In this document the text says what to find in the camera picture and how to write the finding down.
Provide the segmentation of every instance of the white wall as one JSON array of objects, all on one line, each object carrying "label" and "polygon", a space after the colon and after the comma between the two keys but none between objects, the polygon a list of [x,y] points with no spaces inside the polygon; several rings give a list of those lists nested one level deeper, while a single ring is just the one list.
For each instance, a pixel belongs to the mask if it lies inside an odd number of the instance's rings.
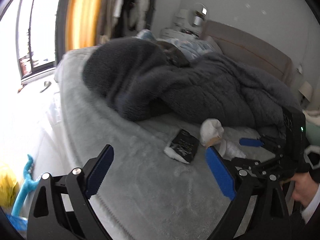
[{"label": "white wall", "polygon": [[311,103],[308,105],[308,110],[320,110],[320,78],[318,81],[318,85],[313,92],[313,97]]},{"label": "white wall", "polygon": [[181,0],[180,8],[195,3],[208,7],[211,20],[231,25],[273,45],[289,56],[294,71],[292,92],[307,80],[315,89],[320,76],[320,26],[305,0]]},{"label": "white wall", "polygon": [[172,18],[178,10],[181,0],[156,0],[156,11],[154,12],[151,30],[159,37],[161,29],[170,27]]}]

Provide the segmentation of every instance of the yellow bag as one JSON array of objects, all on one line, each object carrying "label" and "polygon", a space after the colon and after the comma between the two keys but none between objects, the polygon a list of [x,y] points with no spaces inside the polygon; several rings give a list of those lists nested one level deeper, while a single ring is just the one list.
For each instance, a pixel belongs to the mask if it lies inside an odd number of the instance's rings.
[{"label": "yellow bag", "polygon": [[0,206],[11,207],[16,199],[19,186],[10,167],[0,161]]}]

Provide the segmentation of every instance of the bed headboard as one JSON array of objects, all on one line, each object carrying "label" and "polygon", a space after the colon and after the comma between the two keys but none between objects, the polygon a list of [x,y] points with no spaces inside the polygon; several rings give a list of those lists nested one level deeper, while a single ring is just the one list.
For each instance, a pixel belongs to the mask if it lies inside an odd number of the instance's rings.
[{"label": "bed headboard", "polygon": [[214,39],[224,55],[234,61],[259,67],[290,86],[291,59],[267,42],[234,27],[210,20],[205,23],[200,39],[205,40],[207,36]]}]

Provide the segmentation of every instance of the gray bed sheet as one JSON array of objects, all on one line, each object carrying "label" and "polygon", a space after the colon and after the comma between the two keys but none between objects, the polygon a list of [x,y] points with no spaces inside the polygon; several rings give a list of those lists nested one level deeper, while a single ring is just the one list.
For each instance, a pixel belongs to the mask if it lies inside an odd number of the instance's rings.
[{"label": "gray bed sheet", "polygon": [[[96,47],[68,52],[55,80],[60,87],[63,125],[70,148],[67,158],[82,167],[106,144],[115,158],[98,194],[91,200],[110,235],[117,239],[207,239],[226,211],[223,196],[200,146],[194,161],[183,164],[163,152],[181,129],[199,138],[199,125],[175,114],[142,122],[130,122],[90,92],[82,81],[82,69]],[[224,138],[239,145],[239,138],[256,138],[249,128],[225,127]],[[262,148],[239,146],[249,158],[268,160],[273,154]],[[238,234],[244,232],[254,207],[251,199]]]}]

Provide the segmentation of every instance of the white sleeve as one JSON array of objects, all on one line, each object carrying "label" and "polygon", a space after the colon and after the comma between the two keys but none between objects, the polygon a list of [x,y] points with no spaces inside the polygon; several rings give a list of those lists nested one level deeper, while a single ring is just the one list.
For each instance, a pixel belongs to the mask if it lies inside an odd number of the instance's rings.
[{"label": "white sleeve", "polygon": [[318,191],[313,197],[313,200],[310,204],[301,212],[301,216],[305,223],[307,224],[312,217],[313,213],[316,211],[318,205],[320,203],[320,186],[318,187]]}]

